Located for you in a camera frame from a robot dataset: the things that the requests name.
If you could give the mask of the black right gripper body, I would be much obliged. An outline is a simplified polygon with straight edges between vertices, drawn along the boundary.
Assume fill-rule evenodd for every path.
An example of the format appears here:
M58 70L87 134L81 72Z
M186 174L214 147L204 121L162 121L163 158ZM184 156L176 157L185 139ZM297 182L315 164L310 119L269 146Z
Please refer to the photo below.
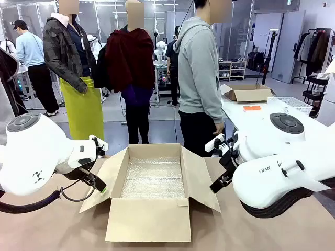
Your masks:
M222 180L232 180L233 173L237 169L238 165L236 159L239 157L237 150L227 151L222 158L219 160L219 163L226 170L222 174Z

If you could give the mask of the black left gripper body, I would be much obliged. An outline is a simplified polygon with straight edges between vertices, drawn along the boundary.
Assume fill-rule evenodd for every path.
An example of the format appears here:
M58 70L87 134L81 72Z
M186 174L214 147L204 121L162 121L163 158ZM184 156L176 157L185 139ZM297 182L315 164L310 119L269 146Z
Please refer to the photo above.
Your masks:
M100 186L101 180L91 173L89 170L86 170L82 167L76 169L79 172L79 180L86 183L89 186Z

